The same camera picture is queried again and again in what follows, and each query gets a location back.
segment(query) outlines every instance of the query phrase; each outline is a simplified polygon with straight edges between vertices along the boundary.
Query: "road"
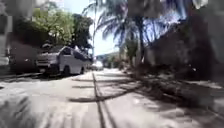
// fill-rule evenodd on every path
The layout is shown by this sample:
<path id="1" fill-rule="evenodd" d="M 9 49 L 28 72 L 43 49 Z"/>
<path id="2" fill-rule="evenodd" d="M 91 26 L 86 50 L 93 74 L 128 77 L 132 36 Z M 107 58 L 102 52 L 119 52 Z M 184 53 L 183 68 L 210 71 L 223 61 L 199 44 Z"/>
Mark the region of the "road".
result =
<path id="1" fill-rule="evenodd" d="M 181 105 L 116 69 L 0 82 L 0 128 L 222 128 L 217 114 Z"/>

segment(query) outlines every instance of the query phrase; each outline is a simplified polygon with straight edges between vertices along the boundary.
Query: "car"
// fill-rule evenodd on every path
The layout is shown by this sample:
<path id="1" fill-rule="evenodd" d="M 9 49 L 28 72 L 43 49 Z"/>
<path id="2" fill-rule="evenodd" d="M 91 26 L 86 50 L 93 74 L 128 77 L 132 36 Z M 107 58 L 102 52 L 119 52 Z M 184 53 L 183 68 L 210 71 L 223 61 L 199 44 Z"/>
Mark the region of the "car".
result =
<path id="1" fill-rule="evenodd" d="M 101 61 L 95 61 L 91 67 L 92 67 L 92 70 L 101 71 L 103 70 L 103 63 Z"/>

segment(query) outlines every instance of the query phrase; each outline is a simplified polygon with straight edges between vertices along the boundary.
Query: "utility pole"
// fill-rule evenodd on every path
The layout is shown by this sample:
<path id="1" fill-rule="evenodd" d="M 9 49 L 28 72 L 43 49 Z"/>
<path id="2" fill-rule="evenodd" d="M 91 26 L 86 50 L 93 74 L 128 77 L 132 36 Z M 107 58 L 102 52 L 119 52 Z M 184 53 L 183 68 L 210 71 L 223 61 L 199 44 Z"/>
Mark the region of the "utility pole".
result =
<path id="1" fill-rule="evenodd" d="M 94 24 L 93 24 L 93 27 L 94 27 L 94 32 L 93 32 L 93 61 L 95 59 L 95 31 L 96 31 L 96 13 L 97 13 L 97 6 L 98 6 L 98 2 L 96 0 L 96 7 L 95 7 L 95 16 L 94 16 Z"/>

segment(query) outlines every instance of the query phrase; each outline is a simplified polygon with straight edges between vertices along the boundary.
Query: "curb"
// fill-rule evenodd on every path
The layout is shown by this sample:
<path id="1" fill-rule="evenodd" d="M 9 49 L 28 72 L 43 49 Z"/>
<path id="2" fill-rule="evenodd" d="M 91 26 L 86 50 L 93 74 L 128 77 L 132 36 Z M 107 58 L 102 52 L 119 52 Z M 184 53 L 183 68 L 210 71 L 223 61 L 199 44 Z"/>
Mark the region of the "curb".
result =
<path id="1" fill-rule="evenodd" d="M 21 78 L 21 77 L 33 77 L 40 75 L 40 73 L 30 73 L 30 74 L 22 74 L 22 75 L 3 75 L 0 76 L 0 79 L 11 79 L 11 78 Z"/>

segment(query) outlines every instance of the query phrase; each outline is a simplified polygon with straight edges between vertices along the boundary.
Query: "van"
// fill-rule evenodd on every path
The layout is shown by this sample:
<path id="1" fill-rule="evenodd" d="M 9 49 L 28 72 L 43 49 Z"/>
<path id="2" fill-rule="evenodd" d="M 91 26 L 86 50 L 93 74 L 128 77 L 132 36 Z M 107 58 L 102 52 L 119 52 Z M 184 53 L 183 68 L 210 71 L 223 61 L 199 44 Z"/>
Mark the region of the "van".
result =
<path id="1" fill-rule="evenodd" d="M 87 59 L 81 52 L 71 47 L 54 46 L 38 55 L 36 65 L 40 73 L 68 76 L 83 74 L 87 66 Z"/>

